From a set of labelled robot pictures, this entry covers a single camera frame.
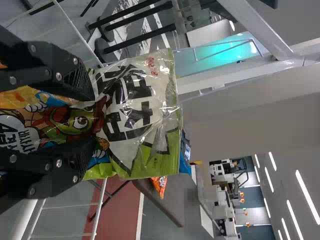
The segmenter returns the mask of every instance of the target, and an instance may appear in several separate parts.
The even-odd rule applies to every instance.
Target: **black pipe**
[[[115,14],[113,14],[111,16],[108,16],[106,18],[103,18],[100,21],[96,21],[96,22],[90,24],[88,26],[88,28],[90,30],[95,29],[99,25],[107,24],[107,23],[109,23],[109,22],[111,22],[113,20],[116,20],[116,19],[121,18],[121,17],[123,17],[125,15],[128,15],[128,14],[131,14],[131,13],[133,13],[133,12],[139,10],[139,9],[143,9],[144,7],[147,7],[147,6],[151,5],[151,4],[155,4],[155,3],[160,2],[160,1],[161,0],[146,0],[146,1],[143,1],[143,2],[141,2],[139,4],[137,4],[137,5],[129,7],[127,9],[125,9],[125,10],[120,11],[120,12],[117,12],[117,13],[115,13]]]
[[[30,15],[35,15],[35,14],[37,14],[37,13],[43,11],[43,10],[46,10],[46,9],[48,9],[48,8],[54,6],[54,5],[55,5],[55,4],[54,4],[53,2],[50,2],[50,3],[48,3],[48,4],[46,4],[46,5],[42,6],[42,7],[40,7],[40,8],[38,8],[38,9],[30,12],[29,14],[30,14]]]
[[[92,4],[92,8],[99,2],[99,0],[96,0],[93,4]]]
[[[100,191],[102,190],[102,187],[94,180],[88,180],[88,182],[95,186],[97,189],[100,189]],[[104,191],[104,195],[107,195],[109,198],[112,198],[112,195],[108,191]]]
[[[124,25],[130,24],[130,23],[132,23],[134,21],[137,21],[139,19],[143,19],[143,18],[145,18],[147,16],[150,16],[152,14],[158,13],[160,11],[171,9],[172,7],[173,7],[172,1],[166,1],[162,5],[156,6],[154,8],[151,8],[151,9],[147,10],[147,11],[143,11],[143,12],[137,14],[137,15],[125,18],[122,21],[118,21],[118,22],[116,22],[114,24],[108,25],[108,26],[106,26],[104,28],[104,30],[109,32],[109,31],[111,31],[113,29],[117,29],[119,27],[122,27]]]
[[[124,186],[126,186],[126,185],[127,185],[128,183],[130,183],[130,182],[131,182],[131,180],[125,181],[124,184],[122,184],[120,187],[118,187],[117,190],[115,190],[115,191],[111,194],[112,197],[113,197],[114,195],[116,195]],[[105,200],[105,201],[102,203],[101,209],[102,209],[110,200],[111,200],[111,197],[108,197],[108,199]],[[92,222],[92,220],[95,219],[96,215],[97,215],[97,212],[95,212],[95,213],[92,215],[92,217],[90,217],[89,221]]]
[[[125,47],[130,46],[130,45],[137,44],[137,43],[142,42],[144,40],[151,39],[151,38],[153,38],[155,36],[158,36],[158,35],[161,35],[161,34],[165,34],[167,32],[172,32],[174,30],[176,30],[176,25],[174,23],[172,23],[170,25],[158,28],[157,30],[145,33],[145,34],[140,35],[140,36],[136,36],[134,38],[131,38],[131,39],[126,40],[126,41],[123,41],[123,42],[118,43],[116,45],[107,47],[107,48],[103,49],[103,54],[112,53],[112,52],[117,51],[119,49],[123,49]]]
[[[92,6],[92,4],[95,3],[95,1],[96,1],[96,0],[91,0],[91,1],[89,2],[89,4],[85,7],[85,9],[83,10],[83,12],[80,14],[80,17],[83,17],[83,16],[86,14],[86,12],[89,10],[89,8]]]
[[[30,10],[34,7],[28,0],[20,0],[20,1],[22,2],[22,4],[25,6],[27,10]]]

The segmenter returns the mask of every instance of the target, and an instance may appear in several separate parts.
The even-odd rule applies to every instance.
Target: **white beam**
[[[217,0],[279,61],[294,57],[291,48],[247,0]]]

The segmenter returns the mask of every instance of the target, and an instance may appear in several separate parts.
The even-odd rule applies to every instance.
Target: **white pole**
[[[23,199],[23,204],[20,209],[20,213],[18,218],[16,219],[14,226],[11,230],[11,234],[9,236],[9,240],[21,240],[27,225],[30,221],[32,213],[36,207],[38,199]]]
[[[107,180],[108,180],[108,178],[105,178],[103,180],[101,193],[100,193],[99,204],[98,204],[98,207],[96,209],[96,216],[94,218],[94,224],[93,224],[92,235],[91,235],[90,240],[95,240],[95,237],[96,237],[96,234],[97,234],[97,227],[98,227],[98,222],[99,222],[102,203],[104,201],[104,195],[105,195],[105,190],[106,190],[106,186],[107,186]]]
[[[36,224],[37,224],[37,222],[38,222],[38,220],[39,220],[41,211],[42,211],[42,209],[43,209],[43,207],[44,207],[44,205],[45,205],[45,203],[46,203],[46,200],[47,200],[46,198],[42,200],[40,209],[39,209],[39,211],[38,211],[38,213],[37,213],[37,215],[36,215],[36,217],[35,217],[35,220],[34,220],[34,222],[33,222],[33,224],[32,224],[32,227],[31,227],[31,229],[30,229],[30,233],[29,233],[29,236],[28,236],[27,240],[30,240],[31,235],[32,235],[32,233],[33,233],[34,230],[35,230]]]
[[[68,21],[68,23],[70,24],[70,26],[74,29],[75,33],[78,35],[78,37],[80,38],[80,40],[83,42],[83,44],[85,45],[85,47],[89,50],[89,52],[92,54],[92,56],[94,57],[94,59],[96,60],[96,62],[100,65],[100,67],[104,67],[104,65],[102,64],[102,62],[99,60],[99,58],[96,56],[96,54],[94,53],[94,51],[91,49],[91,47],[88,45],[87,41],[84,39],[84,37],[81,35],[81,33],[78,31],[77,27],[74,25],[74,23],[71,21],[71,19],[68,17],[68,15],[66,14],[66,12],[64,11],[64,9],[60,6],[60,4],[57,2],[57,0],[53,0],[54,4],[57,5],[57,7],[61,10],[61,12],[63,13],[63,15],[65,16],[66,20]]]

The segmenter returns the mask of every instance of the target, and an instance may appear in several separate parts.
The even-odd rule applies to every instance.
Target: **plastic bag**
[[[168,178],[166,176],[156,176],[150,179],[160,198],[164,199]]]
[[[88,69],[95,101],[26,86],[14,91],[25,101],[12,105],[12,91],[4,92],[2,101],[11,107],[0,109],[0,147],[28,154],[96,135],[84,179],[177,174],[182,110],[174,69],[172,51],[163,49]]]

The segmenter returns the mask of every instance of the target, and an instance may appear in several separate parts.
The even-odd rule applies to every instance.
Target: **fluorescent light strip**
[[[234,23],[233,23],[232,21],[229,21],[229,23],[230,23],[230,25],[231,25],[232,30],[235,31],[236,29],[235,29]]]
[[[283,228],[284,228],[284,232],[286,234],[286,238],[288,240],[291,240],[289,232],[288,232],[288,229],[287,229],[287,225],[286,225],[285,220],[283,218],[281,218],[281,222],[282,222],[282,225],[283,225]]]
[[[254,188],[254,187],[260,187],[260,184],[257,184],[257,185],[250,185],[250,186],[241,186],[241,188]]]
[[[253,224],[252,226],[258,227],[258,226],[270,226],[271,224]]]
[[[289,208],[289,211],[290,211],[290,214],[291,214],[291,217],[292,217],[292,220],[293,220],[295,229],[296,229],[296,231],[298,232],[299,238],[300,238],[300,240],[304,240],[304,237],[302,236],[302,233],[301,233],[301,231],[300,231],[300,227],[299,227],[299,225],[298,225],[296,216],[295,216],[294,211],[293,211],[293,209],[292,209],[292,207],[291,207],[290,201],[287,200],[287,201],[286,201],[286,204],[288,205],[288,208]]]
[[[271,159],[272,166],[273,166],[274,170],[277,171],[277,165],[276,165],[276,162],[274,160],[274,156],[272,156],[272,152],[269,152],[269,157]]]
[[[265,204],[266,211],[268,212],[268,216],[269,216],[269,218],[271,218],[270,212],[269,212],[269,208],[268,208],[268,204],[267,204],[267,201],[266,201],[265,198],[264,198],[264,204]]]
[[[318,214],[318,212],[317,212],[317,210],[315,208],[314,203],[312,202],[312,199],[311,199],[311,197],[309,195],[309,192],[308,192],[308,190],[306,188],[306,185],[305,185],[305,183],[304,183],[304,181],[303,181],[303,179],[302,179],[302,177],[300,175],[300,172],[298,170],[295,171],[295,176],[298,179],[298,182],[299,182],[300,187],[301,187],[301,189],[303,191],[304,197],[305,197],[307,203],[309,204],[309,208],[311,209],[311,212],[312,212],[313,217],[314,217],[314,219],[316,221],[316,224],[320,225],[319,214]]]
[[[255,157],[256,164],[258,165],[258,168],[260,168],[260,163],[259,163],[257,154],[255,154],[254,157]]]
[[[264,167],[264,170],[265,170],[266,177],[268,178],[268,182],[269,182],[269,185],[270,185],[270,188],[271,188],[271,192],[274,192],[274,186],[272,185],[272,182],[271,182],[271,179],[270,179],[270,176],[269,176],[269,172],[268,172],[268,169],[267,169],[266,166]]]
[[[278,234],[279,234],[280,240],[284,240],[284,239],[282,238],[282,234],[281,234],[280,230],[278,230]]]
[[[260,183],[260,177],[259,177],[258,170],[257,170],[256,166],[254,166],[254,170],[255,170],[256,177],[258,178],[258,182]]]

